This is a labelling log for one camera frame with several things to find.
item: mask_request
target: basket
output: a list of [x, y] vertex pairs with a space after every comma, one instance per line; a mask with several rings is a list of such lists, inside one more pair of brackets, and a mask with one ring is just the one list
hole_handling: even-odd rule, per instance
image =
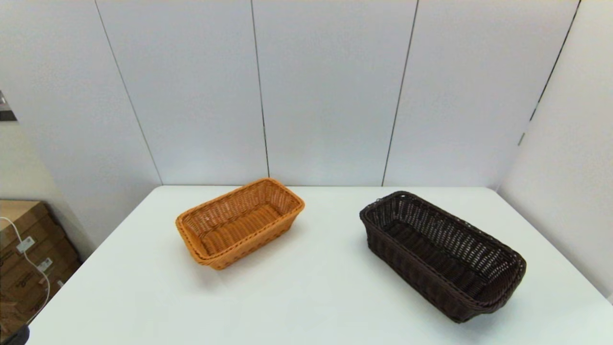
[[288, 231], [304, 207], [284, 185], [266, 178], [182, 213], [176, 224], [197, 263], [224, 269]]
[[455, 322], [495, 312], [526, 272], [517, 252], [408, 192], [360, 212], [368, 247]]

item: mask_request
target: dark brown wicker basket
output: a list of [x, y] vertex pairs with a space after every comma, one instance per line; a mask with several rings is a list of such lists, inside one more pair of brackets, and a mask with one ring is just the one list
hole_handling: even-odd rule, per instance
[[455, 322], [509, 300], [526, 261], [497, 239], [408, 192], [360, 212], [368, 247]]

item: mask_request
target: orange wicker basket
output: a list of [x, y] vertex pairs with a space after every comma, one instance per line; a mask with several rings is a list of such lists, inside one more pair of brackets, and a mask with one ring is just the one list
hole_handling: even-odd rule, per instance
[[266, 178], [182, 213], [176, 224], [197, 263], [224, 269], [288, 231], [304, 207], [296, 194]]

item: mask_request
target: white wall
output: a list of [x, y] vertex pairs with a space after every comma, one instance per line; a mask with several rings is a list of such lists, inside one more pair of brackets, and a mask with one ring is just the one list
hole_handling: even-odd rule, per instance
[[0, 1], [0, 90], [95, 246], [160, 179], [93, 1]]
[[253, 1], [271, 177], [381, 185], [415, 6]]
[[576, 8], [420, 1], [385, 185], [498, 186]]
[[46, 202], [81, 258], [94, 251], [94, 244], [17, 122], [0, 122], [0, 199]]
[[612, 18], [612, 1], [581, 2], [499, 189], [606, 297], [613, 293]]
[[268, 176], [249, 0], [98, 0], [163, 184]]

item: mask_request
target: basket rim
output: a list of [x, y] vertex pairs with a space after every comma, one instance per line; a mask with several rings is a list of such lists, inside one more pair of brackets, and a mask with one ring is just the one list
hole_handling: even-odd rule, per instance
[[[410, 196], [412, 198], [417, 198], [418, 200], [421, 200], [421, 201], [427, 203], [429, 206], [434, 207], [438, 212], [443, 213], [446, 217], [450, 217], [453, 221], [462, 222], [462, 223], [465, 223], [465, 224], [469, 225], [471, 227], [471, 230], [473, 230], [476, 235], [478, 235], [479, 237], [485, 237], [486, 240], [489, 240], [490, 242], [492, 242], [496, 246], [498, 246], [501, 250], [505, 251], [510, 256], [516, 258], [517, 261], [516, 261], [516, 264], [514, 265], [514, 279], [512, 280], [512, 283], [509, 285], [509, 287], [507, 287], [504, 290], [501, 290], [500, 294], [496, 298], [492, 298], [490, 301], [483, 302], [483, 301], [476, 300], [475, 298], [469, 296], [463, 290], [460, 290], [453, 282], [451, 282], [446, 277], [442, 276], [436, 269], [432, 268], [432, 266], [428, 265], [420, 257], [418, 257], [415, 253], [413, 253], [411, 250], [408, 250], [405, 246], [400, 244], [390, 234], [388, 234], [385, 231], [383, 231], [383, 229], [381, 229], [379, 226], [375, 225], [373, 222], [370, 221], [370, 219], [368, 219], [366, 217], [366, 213], [369, 210], [374, 209], [374, 208], [382, 205], [383, 203], [389, 202], [391, 199], [395, 198], [398, 195], [407, 195], [407, 196]], [[362, 222], [367, 227], [370, 227], [370, 228], [374, 229], [377, 233], [385, 236], [388, 240], [390, 240], [391, 244], [394, 245], [398, 250], [400, 250], [400, 251], [410, 255], [413, 260], [415, 260], [419, 265], [421, 265], [421, 266], [423, 266], [425, 268], [425, 270], [426, 270], [426, 272], [428, 274], [434, 275], [438, 279], [441, 279], [445, 283], [445, 285], [450, 288], [448, 290], [452, 294], [454, 294], [457, 298], [461, 298], [464, 302], [469, 303], [471, 305], [471, 307], [474, 308], [474, 309], [479, 309], [480, 311], [487, 311], [487, 310], [490, 310], [492, 308], [495, 308], [498, 303], [500, 303], [501, 301], [506, 300], [506, 297], [515, 290], [517, 285], [519, 285], [519, 282], [524, 277], [525, 270], [526, 270], [526, 261], [524, 260], [524, 258], [519, 253], [517, 253], [516, 251], [511, 249], [506, 244], [500, 242], [496, 238], [492, 237], [491, 235], [488, 235], [487, 233], [483, 232], [482, 230], [480, 230], [476, 226], [468, 223], [465, 220], [462, 220], [461, 218], [459, 218], [459, 217], [457, 217], [455, 215], [450, 214], [449, 212], [445, 211], [444, 209], [438, 207], [437, 205], [434, 205], [431, 202], [429, 202], [429, 201], [427, 201], [427, 200], [425, 200], [425, 199], [423, 199], [423, 198], [421, 198], [421, 197], [419, 197], [419, 196], [417, 196], [417, 195], [415, 195], [413, 193], [400, 190], [400, 191], [394, 192], [394, 193], [392, 193], [390, 195], [387, 195], [387, 196], [385, 196], [383, 198], [377, 199], [374, 203], [369, 204], [363, 210], [360, 211], [360, 219], [362, 220]]]
[[[251, 233], [249, 236], [241, 239], [239, 242], [236, 242], [235, 244], [229, 246], [228, 248], [225, 248], [224, 250], [215, 253], [214, 255], [208, 255], [206, 252], [202, 252], [200, 250], [198, 250], [198, 248], [196, 246], [194, 246], [194, 244], [192, 243], [191, 239], [189, 238], [187, 232], [190, 231], [191, 233], [193, 233], [193, 231], [187, 229], [186, 226], [184, 226], [183, 222], [185, 220], [185, 218], [187, 218], [188, 216], [190, 216], [192, 213], [206, 207], [209, 206], [213, 203], [218, 203], [221, 202], [227, 198], [231, 198], [232, 196], [234, 196], [236, 193], [241, 192], [247, 188], [251, 188], [257, 184], [261, 184], [264, 182], [271, 182], [274, 185], [276, 185], [278, 188], [282, 189], [283, 192], [287, 193], [290, 197], [292, 197], [293, 199], [298, 201], [298, 206], [296, 206], [293, 210], [289, 211], [287, 214], [275, 219], [272, 223], [267, 224], [266, 226], [258, 229], [257, 231], [255, 231], [254, 233]], [[208, 264], [211, 263], [213, 261], [215, 261], [217, 258], [223, 257], [224, 255], [226, 255], [228, 252], [234, 250], [235, 248], [241, 246], [243, 243], [255, 238], [256, 236], [260, 235], [261, 233], [265, 232], [266, 230], [268, 230], [271, 227], [274, 227], [277, 223], [280, 223], [288, 218], [291, 217], [295, 217], [297, 214], [299, 214], [305, 207], [305, 202], [304, 200], [302, 200], [299, 196], [297, 196], [294, 192], [292, 192], [289, 188], [287, 188], [286, 186], [284, 186], [281, 182], [277, 181], [276, 179], [273, 179], [271, 177], [264, 177], [258, 180], [255, 180], [253, 182], [250, 182], [242, 187], [236, 188], [234, 190], [231, 190], [228, 193], [225, 193], [223, 195], [218, 196], [215, 199], [206, 201], [202, 204], [199, 204], [197, 206], [194, 206], [190, 209], [188, 209], [187, 211], [184, 211], [183, 213], [181, 213], [176, 221], [175, 221], [175, 225], [177, 226], [177, 229], [179, 230], [179, 234], [181, 234], [181, 237], [183, 238], [185, 244], [187, 245], [190, 254], [192, 254], [192, 256], [197, 260], [200, 261], [204, 264]]]

